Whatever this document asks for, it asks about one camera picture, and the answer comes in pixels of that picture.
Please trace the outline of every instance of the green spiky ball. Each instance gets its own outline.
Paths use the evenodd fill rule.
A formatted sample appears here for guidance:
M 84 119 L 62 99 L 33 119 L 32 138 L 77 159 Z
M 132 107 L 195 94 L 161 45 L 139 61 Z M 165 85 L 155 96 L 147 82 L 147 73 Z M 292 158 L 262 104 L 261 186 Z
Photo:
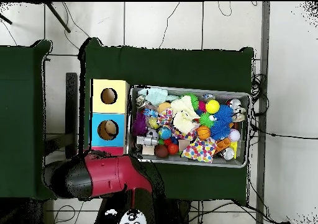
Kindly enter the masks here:
M 214 126 L 214 121 L 211 121 L 210 118 L 210 113 L 205 112 L 200 116 L 200 124 L 205 125 L 206 127 L 213 127 Z
M 199 99 L 194 94 L 191 94 L 190 92 L 185 94 L 185 96 L 191 97 L 191 103 L 192 103 L 193 109 L 197 110 L 199 108 Z

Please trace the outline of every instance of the orange basketball ball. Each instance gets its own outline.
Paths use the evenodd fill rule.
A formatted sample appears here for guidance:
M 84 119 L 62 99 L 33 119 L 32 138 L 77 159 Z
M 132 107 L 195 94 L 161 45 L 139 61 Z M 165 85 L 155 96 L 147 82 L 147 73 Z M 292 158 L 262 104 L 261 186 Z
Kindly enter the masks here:
M 210 137 L 211 133 L 210 133 L 210 130 L 209 130 L 209 127 L 206 127 L 204 125 L 201 125 L 197 130 L 196 130 L 196 133 L 198 135 L 198 137 L 201 139 L 201 140 L 205 140 L 207 138 Z

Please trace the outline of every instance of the dark green cloth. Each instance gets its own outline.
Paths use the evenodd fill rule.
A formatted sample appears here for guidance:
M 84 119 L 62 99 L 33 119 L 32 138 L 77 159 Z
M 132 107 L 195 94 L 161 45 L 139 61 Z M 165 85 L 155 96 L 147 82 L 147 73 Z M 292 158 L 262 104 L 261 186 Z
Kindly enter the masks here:
M 90 79 L 125 80 L 130 85 L 251 91 L 251 48 L 237 52 L 102 47 L 98 39 L 92 38 L 84 50 L 86 143 L 89 137 Z M 149 171 L 153 170 L 151 163 L 145 166 Z M 235 199 L 241 204 L 246 203 L 247 166 L 237 169 L 157 163 L 157 168 L 169 199 Z
M 42 62 L 51 45 L 0 47 L 0 197 L 53 197 L 42 181 Z

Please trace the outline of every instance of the gray plastic bin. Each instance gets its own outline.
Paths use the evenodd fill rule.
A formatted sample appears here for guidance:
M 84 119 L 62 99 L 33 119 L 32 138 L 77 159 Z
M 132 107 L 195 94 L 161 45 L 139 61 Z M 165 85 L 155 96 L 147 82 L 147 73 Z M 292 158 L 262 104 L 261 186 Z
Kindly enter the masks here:
M 135 105 L 136 98 L 139 96 L 138 91 L 143 89 L 145 86 L 132 86 L 130 88 L 130 107 L 131 111 L 127 119 L 127 144 L 126 153 L 134 155 L 134 144 L 136 138 L 133 137 L 131 130 L 134 118 L 136 118 L 137 108 Z M 147 86 L 147 88 L 161 88 L 168 90 L 169 95 L 182 96 L 187 92 L 192 92 L 196 96 L 201 96 L 203 94 L 213 94 L 216 100 L 220 104 L 225 104 L 229 99 L 239 99 L 242 103 L 242 107 L 247 111 L 245 113 L 245 120 L 238 123 L 238 130 L 241 134 L 241 139 L 237 144 L 237 158 L 230 161 L 214 155 L 213 163 L 205 163 L 200 161 L 195 161 L 188 158 L 181 158 L 178 155 L 169 155 L 167 158 L 158 158 L 152 155 L 143 155 L 141 161 L 152 160 L 158 163 L 169 163 L 169 164 L 187 164 L 193 166 L 217 166 L 217 167 L 227 167 L 227 168 L 242 168 L 247 164 L 248 161 L 248 140 L 249 140 L 249 129 L 250 129 L 250 115 L 252 108 L 252 98 L 249 94 L 244 92 L 220 92 L 220 91 L 208 91 L 208 90 L 196 90 L 196 89 L 183 89 L 183 88 L 171 88 L 171 87 L 158 87 L 158 86 Z

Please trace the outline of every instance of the stacking cube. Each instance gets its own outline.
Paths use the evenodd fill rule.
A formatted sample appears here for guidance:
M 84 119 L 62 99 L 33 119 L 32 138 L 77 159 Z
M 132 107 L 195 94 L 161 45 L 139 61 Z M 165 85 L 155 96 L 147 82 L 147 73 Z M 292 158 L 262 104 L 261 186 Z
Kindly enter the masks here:
M 91 148 L 112 155 L 125 153 L 129 85 L 125 81 L 92 79 Z

